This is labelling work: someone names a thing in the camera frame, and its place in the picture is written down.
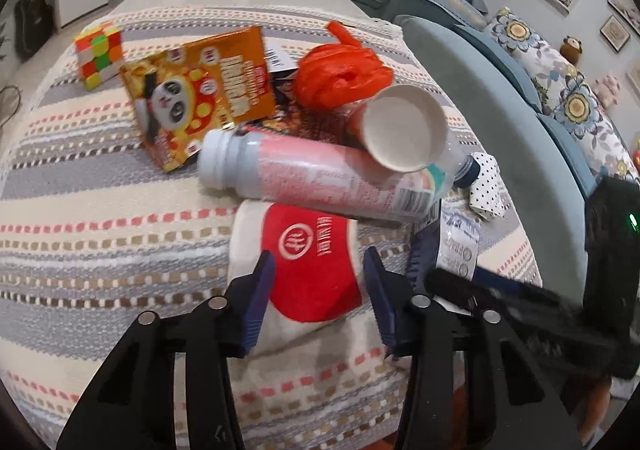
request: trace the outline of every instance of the green square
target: green square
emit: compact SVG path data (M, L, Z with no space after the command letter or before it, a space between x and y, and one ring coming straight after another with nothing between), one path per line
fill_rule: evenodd
M100 42L103 42L107 39L107 37L105 35L98 35L95 38L92 38L91 43L92 45L98 45Z
M108 54L97 56L94 62L95 62L95 68L97 70L103 70L103 68L108 67L111 64L111 60L109 59Z

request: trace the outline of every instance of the crumpled red bag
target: crumpled red bag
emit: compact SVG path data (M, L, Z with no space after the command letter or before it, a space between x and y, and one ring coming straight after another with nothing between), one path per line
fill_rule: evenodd
M329 22L326 28L340 43L315 47L298 62L293 91L300 104L331 110L375 96L393 83L393 71L373 49L362 47L339 22Z

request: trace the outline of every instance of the dark blue bottle cap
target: dark blue bottle cap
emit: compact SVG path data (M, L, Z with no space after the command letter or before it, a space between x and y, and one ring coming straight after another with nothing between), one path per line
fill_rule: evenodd
M480 175L480 165L473 157L471 157L471 166L469 170L457 181L453 182L456 188L469 188Z

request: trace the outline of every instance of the polka dot paper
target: polka dot paper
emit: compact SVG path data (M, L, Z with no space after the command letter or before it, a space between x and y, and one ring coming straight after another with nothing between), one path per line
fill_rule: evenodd
M473 152L472 156L480 165L480 175L469 188L469 206L488 221L504 217L504 204L498 191L500 172L495 157L482 152Z

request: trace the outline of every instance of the floral pillow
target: floral pillow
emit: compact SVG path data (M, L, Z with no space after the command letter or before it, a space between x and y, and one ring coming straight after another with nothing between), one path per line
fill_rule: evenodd
M638 170L584 75L507 7L484 29L531 77L542 112L566 128L594 175L636 181Z

